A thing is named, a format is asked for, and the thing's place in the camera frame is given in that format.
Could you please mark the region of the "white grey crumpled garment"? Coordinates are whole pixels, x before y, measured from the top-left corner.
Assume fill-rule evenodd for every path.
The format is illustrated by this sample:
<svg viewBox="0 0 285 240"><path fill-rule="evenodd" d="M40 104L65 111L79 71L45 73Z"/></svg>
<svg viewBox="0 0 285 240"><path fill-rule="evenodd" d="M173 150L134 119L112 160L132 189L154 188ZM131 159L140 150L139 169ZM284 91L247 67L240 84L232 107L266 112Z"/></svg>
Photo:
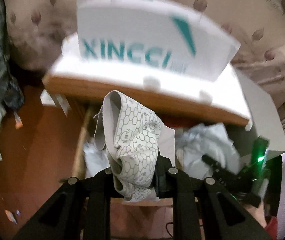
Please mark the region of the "white grey crumpled garment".
<svg viewBox="0 0 285 240"><path fill-rule="evenodd" d="M86 141L83 146L85 161L85 178L91 178L98 172L109 168L109 161L105 150L99 151L92 142Z"/></svg>

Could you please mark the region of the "orange wrapper scrap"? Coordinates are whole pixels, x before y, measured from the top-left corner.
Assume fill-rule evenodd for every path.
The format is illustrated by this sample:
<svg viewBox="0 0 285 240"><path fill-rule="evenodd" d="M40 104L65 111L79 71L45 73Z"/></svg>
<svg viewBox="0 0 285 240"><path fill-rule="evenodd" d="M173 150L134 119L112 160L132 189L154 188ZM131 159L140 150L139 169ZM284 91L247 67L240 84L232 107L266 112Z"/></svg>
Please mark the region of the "orange wrapper scrap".
<svg viewBox="0 0 285 240"><path fill-rule="evenodd" d="M15 128L20 129L23 127L23 122L17 112L14 112Z"/></svg>

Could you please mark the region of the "dark crumpled plastic bag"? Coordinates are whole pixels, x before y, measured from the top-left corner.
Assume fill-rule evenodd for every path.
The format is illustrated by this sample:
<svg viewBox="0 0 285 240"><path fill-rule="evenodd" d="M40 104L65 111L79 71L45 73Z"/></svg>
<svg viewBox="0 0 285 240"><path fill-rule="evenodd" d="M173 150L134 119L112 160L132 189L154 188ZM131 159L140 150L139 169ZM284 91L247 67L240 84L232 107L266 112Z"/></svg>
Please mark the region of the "dark crumpled plastic bag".
<svg viewBox="0 0 285 240"><path fill-rule="evenodd" d="M17 80L11 77L4 95L4 105L7 109L18 111L21 109L25 101L24 95L19 87Z"/></svg>

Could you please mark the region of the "white XINCCI shoe box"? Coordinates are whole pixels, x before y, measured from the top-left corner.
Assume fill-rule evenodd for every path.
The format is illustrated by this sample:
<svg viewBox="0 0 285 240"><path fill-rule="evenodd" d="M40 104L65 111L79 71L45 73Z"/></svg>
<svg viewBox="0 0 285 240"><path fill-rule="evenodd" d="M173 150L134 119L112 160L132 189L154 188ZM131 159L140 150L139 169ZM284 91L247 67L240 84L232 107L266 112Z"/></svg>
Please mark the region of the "white XINCCI shoe box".
<svg viewBox="0 0 285 240"><path fill-rule="evenodd" d="M78 0L85 59L140 64L214 81L239 42L218 24L170 0Z"/></svg>

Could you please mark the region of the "light grey underwear garment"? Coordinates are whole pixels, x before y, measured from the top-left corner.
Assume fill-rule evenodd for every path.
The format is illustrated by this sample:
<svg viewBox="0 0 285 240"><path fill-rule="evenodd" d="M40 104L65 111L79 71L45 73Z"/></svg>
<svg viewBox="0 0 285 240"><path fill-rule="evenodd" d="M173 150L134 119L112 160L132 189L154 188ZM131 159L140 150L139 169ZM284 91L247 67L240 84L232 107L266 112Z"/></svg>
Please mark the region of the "light grey underwear garment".
<svg viewBox="0 0 285 240"><path fill-rule="evenodd" d="M222 123L199 124L181 132L176 136L175 150L182 170L192 178L203 180L213 175L213 169L202 161L205 154L233 174L241 170L239 153Z"/></svg>

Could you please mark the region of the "beige leaf pattern curtain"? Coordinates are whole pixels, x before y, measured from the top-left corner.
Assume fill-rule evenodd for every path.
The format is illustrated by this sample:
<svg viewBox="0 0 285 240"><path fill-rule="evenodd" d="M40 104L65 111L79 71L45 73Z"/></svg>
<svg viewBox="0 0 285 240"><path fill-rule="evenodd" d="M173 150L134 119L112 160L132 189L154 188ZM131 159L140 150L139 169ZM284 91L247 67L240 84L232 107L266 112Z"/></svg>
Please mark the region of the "beige leaf pattern curtain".
<svg viewBox="0 0 285 240"><path fill-rule="evenodd" d="M13 55L44 73L76 30L77 0L5 0ZM172 0L209 16L240 43L232 64L285 111L285 0Z"/></svg>

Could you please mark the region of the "wooden nightstand with white top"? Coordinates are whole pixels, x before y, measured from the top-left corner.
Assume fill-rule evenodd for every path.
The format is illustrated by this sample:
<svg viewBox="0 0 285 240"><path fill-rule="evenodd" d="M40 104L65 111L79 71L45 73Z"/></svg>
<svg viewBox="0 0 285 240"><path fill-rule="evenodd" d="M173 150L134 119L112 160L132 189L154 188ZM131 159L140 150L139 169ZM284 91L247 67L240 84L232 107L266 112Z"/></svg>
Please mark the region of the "wooden nightstand with white top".
<svg viewBox="0 0 285 240"><path fill-rule="evenodd" d="M157 113L187 119L234 125L234 142L241 155L251 141L269 140L269 157L285 152L285 134L268 93L227 65L215 81L119 61L84 60L78 37L66 39L63 52L45 74L43 83L51 94L100 102L118 90Z"/></svg>

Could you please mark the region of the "small wrapper scrap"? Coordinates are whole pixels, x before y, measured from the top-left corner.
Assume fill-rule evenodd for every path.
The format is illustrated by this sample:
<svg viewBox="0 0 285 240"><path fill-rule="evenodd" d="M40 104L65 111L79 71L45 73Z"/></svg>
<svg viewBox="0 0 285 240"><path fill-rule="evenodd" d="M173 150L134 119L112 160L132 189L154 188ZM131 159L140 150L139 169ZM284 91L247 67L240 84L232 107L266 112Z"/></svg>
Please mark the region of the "small wrapper scrap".
<svg viewBox="0 0 285 240"><path fill-rule="evenodd" d="M18 224L18 218L20 217L20 211L19 210L15 210L13 212L9 211L9 210L4 210L8 220L11 223L14 224Z"/></svg>

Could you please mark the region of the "white hexagon pattern underwear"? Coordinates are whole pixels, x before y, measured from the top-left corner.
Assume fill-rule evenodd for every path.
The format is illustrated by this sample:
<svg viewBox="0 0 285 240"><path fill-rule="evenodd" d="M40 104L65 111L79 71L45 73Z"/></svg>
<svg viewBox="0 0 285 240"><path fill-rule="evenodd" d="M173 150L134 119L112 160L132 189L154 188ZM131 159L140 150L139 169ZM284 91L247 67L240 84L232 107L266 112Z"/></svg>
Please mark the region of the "white hexagon pattern underwear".
<svg viewBox="0 0 285 240"><path fill-rule="evenodd" d="M115 190L128 202L155 194L151 183L159 153L161 120L149 108L114 90L97 115L94 145L105 150Z"/></svg>

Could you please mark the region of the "open wooden drawer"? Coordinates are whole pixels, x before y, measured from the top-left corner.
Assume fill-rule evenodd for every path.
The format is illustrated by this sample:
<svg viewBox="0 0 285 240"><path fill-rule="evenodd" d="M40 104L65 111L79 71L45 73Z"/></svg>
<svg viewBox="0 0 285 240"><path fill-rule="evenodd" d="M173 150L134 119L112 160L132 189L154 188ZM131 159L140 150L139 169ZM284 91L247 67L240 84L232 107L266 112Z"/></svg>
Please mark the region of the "open wooden drawer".
<svg viewBox="0 0 285 240"><path fill-rule="evenodd" d="M169 158L197 179L213 174L213 169L202 161L205 154L232 174L240 171L239 153L223 124L171 129L154 112L143 111L138 105L128 114L124 110L120 113L122 119L116 122L113 133L118 138L107 140L111 122L103 123L95 132L102 113L95 107L86 110L72 167L74 176L90 178L110 167L114 189L125 201L134 203L158 200L152 186L158 155Z"/></svg>

